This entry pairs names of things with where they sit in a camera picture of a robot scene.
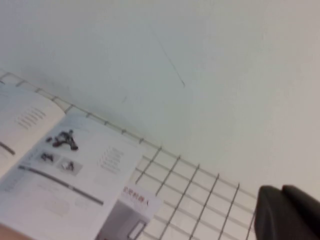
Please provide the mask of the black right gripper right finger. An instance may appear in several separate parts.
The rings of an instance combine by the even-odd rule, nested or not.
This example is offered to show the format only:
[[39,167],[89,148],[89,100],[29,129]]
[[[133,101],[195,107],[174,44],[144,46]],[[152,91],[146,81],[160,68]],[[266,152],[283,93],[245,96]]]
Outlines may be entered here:
[[320,202],[293,185],[284,185],[282,192],[310,227],[320,226]]

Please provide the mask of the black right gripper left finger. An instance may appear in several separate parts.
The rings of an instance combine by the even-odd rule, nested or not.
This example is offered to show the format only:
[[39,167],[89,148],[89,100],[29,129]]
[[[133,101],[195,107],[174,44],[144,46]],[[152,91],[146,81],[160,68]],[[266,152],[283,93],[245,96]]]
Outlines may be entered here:
[[282,189],[259,188],[254,220],[258,240],[318,240],[320,226],[309,226]]

